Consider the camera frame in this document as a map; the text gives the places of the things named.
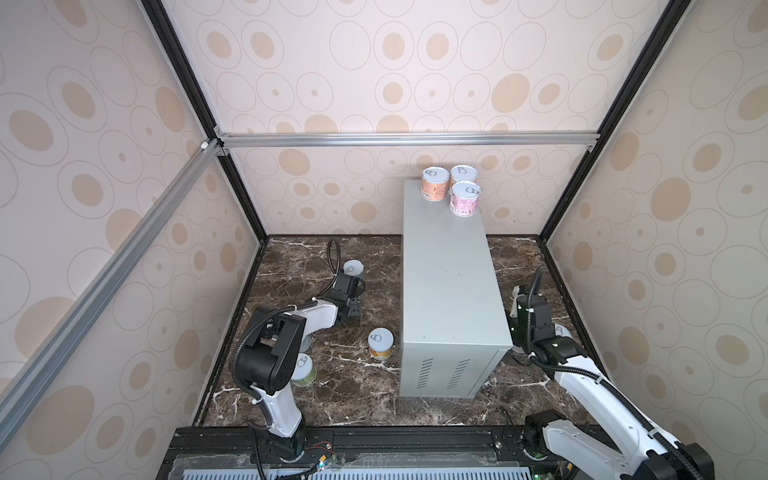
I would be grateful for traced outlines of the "lime green labelled can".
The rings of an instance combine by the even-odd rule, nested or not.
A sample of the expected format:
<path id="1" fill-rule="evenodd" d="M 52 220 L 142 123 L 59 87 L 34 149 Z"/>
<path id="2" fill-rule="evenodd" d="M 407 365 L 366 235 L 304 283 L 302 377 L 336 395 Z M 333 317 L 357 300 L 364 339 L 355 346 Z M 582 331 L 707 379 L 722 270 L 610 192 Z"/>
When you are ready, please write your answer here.
<path id="1" fill-rule="evenodd" d="M 316 376 L 317 371 L 312 358 L 305 353 L 300 353 L 297 357 L 291 382 L 297 387 L 307 387 L 314 382 Z"/>

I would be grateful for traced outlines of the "white red labelled can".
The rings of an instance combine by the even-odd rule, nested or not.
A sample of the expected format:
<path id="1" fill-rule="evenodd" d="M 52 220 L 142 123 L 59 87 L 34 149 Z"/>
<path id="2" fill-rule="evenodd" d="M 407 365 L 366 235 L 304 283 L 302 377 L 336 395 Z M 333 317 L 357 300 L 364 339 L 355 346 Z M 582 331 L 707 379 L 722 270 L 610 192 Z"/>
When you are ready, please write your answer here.
<path id="1" fill-rule="evenodd" d="M 450 211 L 458 217 L 472 217 L 478 208 L 482 188 L 470 181 L 460 181 L 451 187 Z"/>

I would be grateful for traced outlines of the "pink orange labelled can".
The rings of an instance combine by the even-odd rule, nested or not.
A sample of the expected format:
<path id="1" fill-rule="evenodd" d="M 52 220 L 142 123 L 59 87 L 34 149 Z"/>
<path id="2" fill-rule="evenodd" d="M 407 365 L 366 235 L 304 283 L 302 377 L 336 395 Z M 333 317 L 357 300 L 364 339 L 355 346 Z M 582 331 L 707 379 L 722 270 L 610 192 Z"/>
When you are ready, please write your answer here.
<path id="1" fill-rule="evenodd" d="M 442 201 L 448 191 L 450 173 L 442 167 L 428 167 L 422 172 L 421 194 L 430 202 Z"/>

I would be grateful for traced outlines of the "orange tomato labelled can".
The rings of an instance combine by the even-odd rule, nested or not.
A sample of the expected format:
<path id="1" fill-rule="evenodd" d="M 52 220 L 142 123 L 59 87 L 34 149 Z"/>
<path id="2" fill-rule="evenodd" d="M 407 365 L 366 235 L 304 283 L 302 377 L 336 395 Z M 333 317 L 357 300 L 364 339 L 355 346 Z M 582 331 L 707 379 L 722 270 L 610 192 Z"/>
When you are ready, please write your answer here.
<path id="1" fill-rule="evenodd" d="M 456 165 L 450 169 L 451 184 L 458 182 L 475 182 L 478 178 L 477 170 L 470 165 Z"/>

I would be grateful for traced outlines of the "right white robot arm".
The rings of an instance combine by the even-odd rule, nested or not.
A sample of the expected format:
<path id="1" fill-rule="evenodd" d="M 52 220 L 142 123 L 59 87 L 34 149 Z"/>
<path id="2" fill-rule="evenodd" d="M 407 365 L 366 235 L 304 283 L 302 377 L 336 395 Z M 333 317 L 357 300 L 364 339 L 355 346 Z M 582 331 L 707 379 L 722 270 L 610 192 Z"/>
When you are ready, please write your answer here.
<path id="1" fill-rule="evenodd" d="M 608 446 L 556 410 L 526 417 L 523 444 L 532 458 L 558 456 L 594 479 L 713 479 L 714 461 L 634 405 L 571 337 L 561 336 L 539 293 L 515 297 L 513 344 L 571 394 L 613 442 Z"/>

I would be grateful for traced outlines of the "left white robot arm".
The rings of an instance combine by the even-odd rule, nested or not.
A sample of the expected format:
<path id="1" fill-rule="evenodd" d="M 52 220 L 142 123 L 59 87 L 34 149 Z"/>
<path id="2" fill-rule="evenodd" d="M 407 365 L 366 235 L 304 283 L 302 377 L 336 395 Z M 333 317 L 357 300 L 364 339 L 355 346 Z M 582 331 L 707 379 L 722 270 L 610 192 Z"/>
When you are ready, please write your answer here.
<path id="1" fill-rule="evenodd" d="M 265 440 L 298 456 L 306 422 L 291 390 L 301 344 L 311 334 L 357 318 L 365 281 L 338 273 L 320 295 L 273 310 L 260 309 L 234 347 L 230 372 L 235 385 L 254 398 L 265 417 Z"/>

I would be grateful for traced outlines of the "yellow orange labelled can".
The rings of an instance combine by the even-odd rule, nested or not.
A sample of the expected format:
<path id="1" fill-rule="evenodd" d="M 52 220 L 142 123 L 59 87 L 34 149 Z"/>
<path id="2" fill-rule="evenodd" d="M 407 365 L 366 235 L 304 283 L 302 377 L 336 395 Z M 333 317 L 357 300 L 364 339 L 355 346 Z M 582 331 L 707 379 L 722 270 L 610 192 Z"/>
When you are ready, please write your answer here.
<path id="1" fill-rule="evenodd" d="M 393 333 L 384 327 L 373 329 L 368 335 L 370 355 L 377 360 L 385 360 L 390 357 L 394 347 Z"/>

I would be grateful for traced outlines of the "light blue labelled can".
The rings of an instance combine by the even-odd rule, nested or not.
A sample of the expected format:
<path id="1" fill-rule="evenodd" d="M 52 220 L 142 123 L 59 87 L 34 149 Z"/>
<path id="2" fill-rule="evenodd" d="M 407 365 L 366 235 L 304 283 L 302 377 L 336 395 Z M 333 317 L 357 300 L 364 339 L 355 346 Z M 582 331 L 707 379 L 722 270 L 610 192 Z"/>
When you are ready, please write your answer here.
<path id="1" fill-rule="evenodd" d="M 351 259 L 347 260 L 343 264 L 343 272 L 346 275 L 357 277 L 357 278 L 363 278 L 365 267 L 364 264 L 357 259 Z"/>

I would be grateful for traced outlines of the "grey metal cabinet box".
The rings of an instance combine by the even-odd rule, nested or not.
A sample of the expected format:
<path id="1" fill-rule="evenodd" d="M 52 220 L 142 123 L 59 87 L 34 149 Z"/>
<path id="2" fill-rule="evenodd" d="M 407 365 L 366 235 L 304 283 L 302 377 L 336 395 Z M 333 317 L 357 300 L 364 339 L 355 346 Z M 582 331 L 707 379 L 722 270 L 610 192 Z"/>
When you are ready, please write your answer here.
<path id="1" fill-rule="evenodd" d="M 404 183 L 402 397 L 471 399 L 513 343 L 485 228 Z"/>

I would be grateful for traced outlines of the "silver aluminium crossbar back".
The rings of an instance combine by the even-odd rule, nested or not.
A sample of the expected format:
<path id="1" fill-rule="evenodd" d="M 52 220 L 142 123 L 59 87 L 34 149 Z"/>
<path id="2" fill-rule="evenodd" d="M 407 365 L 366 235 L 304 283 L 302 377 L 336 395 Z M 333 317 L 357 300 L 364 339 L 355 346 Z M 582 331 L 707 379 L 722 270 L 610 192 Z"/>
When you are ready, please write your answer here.
<path id="1" fill-rule="evenodd" d="M 595 145 L 597 131 L 423 132 L 423 133 L 223 133 L 224 148 L 362 148 L 437 146 Z"/>

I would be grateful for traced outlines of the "silver aluminium bar left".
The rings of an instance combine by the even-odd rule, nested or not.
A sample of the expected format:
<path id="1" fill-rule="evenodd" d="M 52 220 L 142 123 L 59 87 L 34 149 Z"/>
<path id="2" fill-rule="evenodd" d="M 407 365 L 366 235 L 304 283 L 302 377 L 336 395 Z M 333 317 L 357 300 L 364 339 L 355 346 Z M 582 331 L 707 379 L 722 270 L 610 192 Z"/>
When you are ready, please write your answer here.
<path id="1" fill-rule="evenodd" d="M 211 138 L 196 151 L 46 338 L 1 400 L 1 447 L 6 448 L 53 380 L 91 330 L 160 231 L 179 208 L 222 142 Z"/>

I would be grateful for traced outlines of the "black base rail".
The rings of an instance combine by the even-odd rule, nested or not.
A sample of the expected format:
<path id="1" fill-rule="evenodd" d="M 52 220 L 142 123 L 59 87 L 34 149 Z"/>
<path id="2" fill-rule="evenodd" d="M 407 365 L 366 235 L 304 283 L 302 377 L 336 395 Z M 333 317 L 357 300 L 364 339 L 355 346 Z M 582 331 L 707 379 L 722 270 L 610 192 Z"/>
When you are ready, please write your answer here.
<path id="1" fill-rule="evenodd" d="M 191 470 L 224 470 L 237 477 L 276 478 L 322 463 L 314 478 L 583 479 L 574 464 L 536 460 L 516 425 L 314 427 L 295 457 L 252 427 L 178 429 L 157 478 Z"/>

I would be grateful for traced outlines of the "black corner frame post right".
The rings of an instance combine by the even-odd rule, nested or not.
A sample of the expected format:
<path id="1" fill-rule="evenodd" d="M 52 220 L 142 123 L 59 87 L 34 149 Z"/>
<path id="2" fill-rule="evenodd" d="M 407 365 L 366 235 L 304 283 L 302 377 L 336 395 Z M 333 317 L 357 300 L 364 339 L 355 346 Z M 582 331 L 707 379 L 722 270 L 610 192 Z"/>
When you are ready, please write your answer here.
<path id="1" fill-rule="evenodd" d="M 658 63 L 662 52 L 672 39 L 679 23 L 692 4 L 693 1 L 691 0 L 673 0 L 666 4 L 658 22 L 650 31 L 646 42 L 642 45 L 626 80 L 618 90 L 617 96 L 600 124 L 598 129 L 599 137 L 596 143 L 587 149 L 578 163 L 574 174 L 538 235 L 538 243 L 540 245 L 545 245 L 553 237 L 575 197 L 588 179 L 595 163 L 608 145 L 623 117 L 629 110 L 630 105 L 637 97 L 652 69 Z"/>

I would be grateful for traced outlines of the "black corner frame post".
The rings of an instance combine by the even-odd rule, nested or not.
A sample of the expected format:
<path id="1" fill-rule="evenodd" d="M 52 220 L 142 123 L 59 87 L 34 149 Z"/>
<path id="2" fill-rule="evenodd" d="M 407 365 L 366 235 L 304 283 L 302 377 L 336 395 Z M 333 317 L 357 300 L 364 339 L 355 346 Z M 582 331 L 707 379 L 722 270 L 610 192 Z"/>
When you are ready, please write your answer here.
<path id="1" fill-rule="evenodd" d="M 673 0 L 666 4 L 658 22 L 650 31 L 646 42 L 642 45 L 626 80 L 618 90 L 617 96 L 600 124 L 598 129 L 599 137 L 596 143 L 587 149 L 578 163 L 574 174 L 538 235 L 538 243 L 540 245 L 545 245 L 553 237 L 575 197 L 588 179 L 595 163 L 608 145 L 623 117 L 629 110 L 630 105 L 637 97 L 652 69 L 658 63 L 662 52 L 672 39 L 679 23 L 692 4 L 693 1 L 691 0 Z"/>
<path id="2" fill-rule="evenodd" d="M 217 122 L 205 98 L 202 86 L 198 81 L 198 76 L 194 73 L 182 43 L 171 23 L 168 11 L 163 3 L 158 0 L 142 0 L 140 4 L 168 57 L 194 115 L 203 129 L 205 137 L 207 139 L 220 140 L 221 137 L 216 131 Z M 231 154 L 220 154 L 218 160 L 257 240 L 260 243 L 266 242 L 269 239 L 269 235 L 266 233 L 256 212 Z"/>

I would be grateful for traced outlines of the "black corner frame post left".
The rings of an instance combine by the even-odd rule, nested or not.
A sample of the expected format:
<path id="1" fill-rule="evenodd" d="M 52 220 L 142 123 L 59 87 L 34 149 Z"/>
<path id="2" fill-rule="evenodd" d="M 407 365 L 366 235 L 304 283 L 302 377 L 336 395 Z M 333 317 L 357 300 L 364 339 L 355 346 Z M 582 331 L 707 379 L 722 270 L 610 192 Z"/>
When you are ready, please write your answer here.
<path id="1" fill-rule="evenodd" d="M 216 131 L 217 122 L 205 98 L 202 86 L 198 81 L 198 76 L 194 73 L 182 43 L 171 23 L 168 11 L 163 3 L 158 0 L 142 0 L 140 4 L 168 57 L 194 115 L 203 129 L 205 137 L 207 139 L 220 140 L 221 137 Z M 257 240 L 260 243 L 266 242 L 269 239 L 269 235 L 266 233 L 256 212 L 231 154 L 220 154 L 218 160 Z"/>

